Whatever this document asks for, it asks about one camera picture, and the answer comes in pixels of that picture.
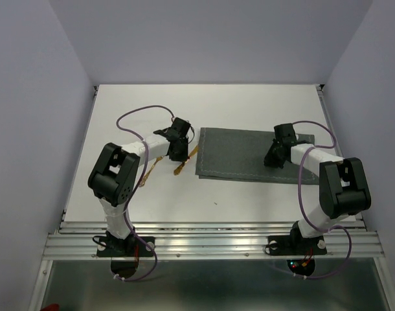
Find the gold knife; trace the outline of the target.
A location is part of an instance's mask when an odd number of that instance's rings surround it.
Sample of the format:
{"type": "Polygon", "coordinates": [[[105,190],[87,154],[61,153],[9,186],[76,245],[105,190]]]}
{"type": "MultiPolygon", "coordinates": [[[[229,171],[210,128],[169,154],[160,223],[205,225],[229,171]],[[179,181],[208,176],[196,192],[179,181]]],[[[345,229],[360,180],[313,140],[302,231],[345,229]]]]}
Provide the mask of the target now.
{"type": "Polygon", "coordinates": [[[187,159],[186,159],[185,161],[183,161],[183,162],[174,170],[174,175],[175,175],[175,176],[178,176],[178,175],[181,173],[181,171],[182,171],[182,169],[185,167],[185,165],[186,165],[186,164],[197,154],[198,149],[199,149],[199,146],[196,145],[196,146],[194,147],[194,149],[191,151],[191,153],[189,153],[187,159]]]}

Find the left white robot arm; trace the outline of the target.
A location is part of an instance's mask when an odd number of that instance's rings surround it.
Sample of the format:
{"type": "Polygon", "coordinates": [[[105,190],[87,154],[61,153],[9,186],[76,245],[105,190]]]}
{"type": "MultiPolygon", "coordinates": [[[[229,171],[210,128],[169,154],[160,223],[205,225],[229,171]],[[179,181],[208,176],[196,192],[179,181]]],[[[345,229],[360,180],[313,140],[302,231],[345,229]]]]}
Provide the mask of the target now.
{"type": "Polygon", "coordinates": [[[135,237],[124,217],[126,204],[138,187],[135,182],[138,169],[146,170],[149,161],[164,157],[174,162],[186,161],[191,129],[188,121],[176,117],[170,127],[155,130],[134,143],[104,145],[87,182],[106,216],[106,235],[95,239],[101,247],[115,250],[119,255],[133,251],[135,237]]]}

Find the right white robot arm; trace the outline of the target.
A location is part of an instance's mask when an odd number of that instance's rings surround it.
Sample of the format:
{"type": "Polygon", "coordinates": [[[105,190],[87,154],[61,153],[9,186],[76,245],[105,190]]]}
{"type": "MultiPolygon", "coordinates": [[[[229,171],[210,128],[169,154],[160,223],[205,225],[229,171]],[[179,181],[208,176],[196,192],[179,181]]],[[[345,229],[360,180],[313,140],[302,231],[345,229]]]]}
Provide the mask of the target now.
{"type": "Polygon", "coordinates": [[[299,172],[308,170],[319,179],[319,204],[310,213],[301,209],[302,218],[288,235],[270,235],[264,251],[272,256],[325,255],[324,234],[340,228],[348,216],[371,206],[371,195],[360,159],[343,158],[327,153],[327,147],[315,146],[297,138],[293,124],[274,127],[275,137],[264,165],[284,168],[297,165],[299,172]]]}

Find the grey cloth napkin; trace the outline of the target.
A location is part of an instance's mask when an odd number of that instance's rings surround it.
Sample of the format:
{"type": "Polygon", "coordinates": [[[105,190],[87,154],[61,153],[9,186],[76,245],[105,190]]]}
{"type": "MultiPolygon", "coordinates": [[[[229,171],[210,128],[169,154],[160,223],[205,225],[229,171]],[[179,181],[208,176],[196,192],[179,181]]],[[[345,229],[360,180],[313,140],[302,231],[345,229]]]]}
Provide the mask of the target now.
{"type": "Polygon", "coordinates": [[[286,163],[283,168],[264,165],[274,138],[273,132],[202,128],[196,175],[201,179],[296,185],[298,165],[286,163]]]}

